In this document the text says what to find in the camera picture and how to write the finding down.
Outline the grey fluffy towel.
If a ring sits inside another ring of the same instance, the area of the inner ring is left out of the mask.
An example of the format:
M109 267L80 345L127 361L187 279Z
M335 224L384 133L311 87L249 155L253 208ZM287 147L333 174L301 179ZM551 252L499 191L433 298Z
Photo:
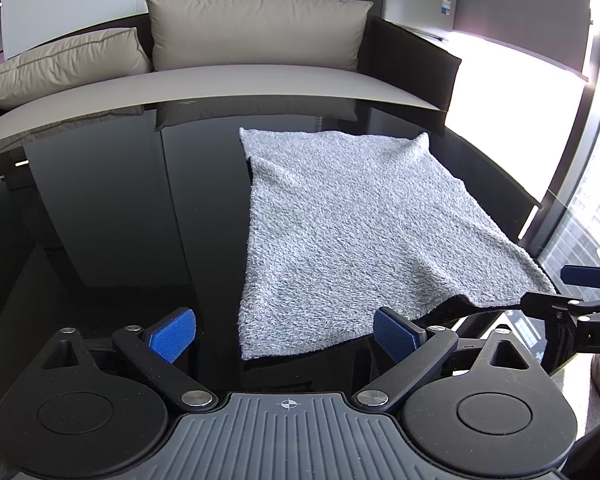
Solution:
M417 320L446 300L509 307L552 292L439 162L429 138L239 133L252 172L242 358L363 337L380 308Z

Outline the dark sofa with beige seat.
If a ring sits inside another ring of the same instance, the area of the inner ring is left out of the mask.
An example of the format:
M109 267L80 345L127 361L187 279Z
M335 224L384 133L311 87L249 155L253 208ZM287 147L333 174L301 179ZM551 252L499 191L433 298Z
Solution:
M445 113L460 68L456 56L372 12L367 14L356 70L274 64L157 70L152 60L154 38L148 8L143 14L87 27L46 44L110 28L137 30L140 45L151 62L151 71L43 96L12 110L0 109L0 141L112 108L232 96L349 98Z

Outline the small beige side cushion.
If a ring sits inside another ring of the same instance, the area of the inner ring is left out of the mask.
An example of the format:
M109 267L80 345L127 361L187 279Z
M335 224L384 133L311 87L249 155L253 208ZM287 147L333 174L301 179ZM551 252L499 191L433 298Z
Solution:
M71 36L0 64L0 109L12 110L43 96L150 71L151 62L134 28Z

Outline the large beige back cushion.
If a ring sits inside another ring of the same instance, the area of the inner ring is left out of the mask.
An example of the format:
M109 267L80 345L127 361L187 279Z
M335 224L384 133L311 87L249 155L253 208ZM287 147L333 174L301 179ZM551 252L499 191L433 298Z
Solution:
M360 0L145 0L157 70L274 64L356 70Z

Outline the silver mini fridge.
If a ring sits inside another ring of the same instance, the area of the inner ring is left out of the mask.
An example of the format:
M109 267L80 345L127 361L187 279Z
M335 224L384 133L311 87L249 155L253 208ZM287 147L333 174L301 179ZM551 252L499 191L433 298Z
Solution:
M380 16L422 36L444 39L454 28L457 0L381 0Z

